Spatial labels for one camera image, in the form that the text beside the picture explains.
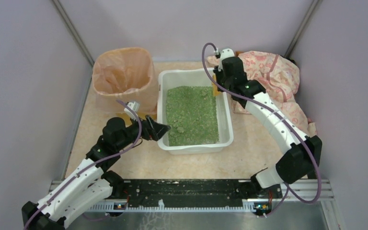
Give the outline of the yellow plastic litter scoop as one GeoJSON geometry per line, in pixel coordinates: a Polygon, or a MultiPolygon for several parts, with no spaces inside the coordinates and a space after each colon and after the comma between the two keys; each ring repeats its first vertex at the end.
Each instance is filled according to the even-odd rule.
{"type": "Polygon", "coordinates": [[[221,92],[219,91],[219,88],[217,87],[218,81],[217,81],[215,74],[212,75],[212,79],[215,82],[215,83],[212,83],[212,89],[213,89],[212,93],[213,93],[213,96],[215,97],[215,96],[218,96],[221,92]]]}

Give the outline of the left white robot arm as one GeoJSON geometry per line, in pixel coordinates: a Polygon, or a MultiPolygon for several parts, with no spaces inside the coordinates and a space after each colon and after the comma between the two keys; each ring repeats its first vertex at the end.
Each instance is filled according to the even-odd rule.
{"type": "Polygon", "coordinates": [[[120,117],[109,119],[77,169],[44,198],[22,207],[23,228],[65,230],[96,203],[109,197],[123,197],[124,179],[110,167],[139,140],[158,141],[170,129],[171,126],[148,115],[145,119],[132,119],[129,126],[120,117]]]}

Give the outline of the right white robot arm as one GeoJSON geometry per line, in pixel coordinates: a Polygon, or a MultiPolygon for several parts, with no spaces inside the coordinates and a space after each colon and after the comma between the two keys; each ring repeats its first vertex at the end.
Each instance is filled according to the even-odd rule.
{"type": "Polygon", "coordinates": [[[310,173],[319,173],[322,141],[309,137],[289,121],[270,99],[265,87],[249,80],[239,57],[227,57],[213,70],[218,90],[232,96],[254,115],[270,133],[283,152],[281,159],[251,177],[255,192],[273,185],[292,184],[310,173]]]}

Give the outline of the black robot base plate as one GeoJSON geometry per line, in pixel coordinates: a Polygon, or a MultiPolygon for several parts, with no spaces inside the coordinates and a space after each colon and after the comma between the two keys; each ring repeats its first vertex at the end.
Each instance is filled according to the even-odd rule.
{"type": "Polygon", "coordinates": [[[127,179],[112,190],[110,199],[127,200],[128,208],[242,207],[248,199],[283,197],[280,185],[258,190],[249,179],[127,179]]]}

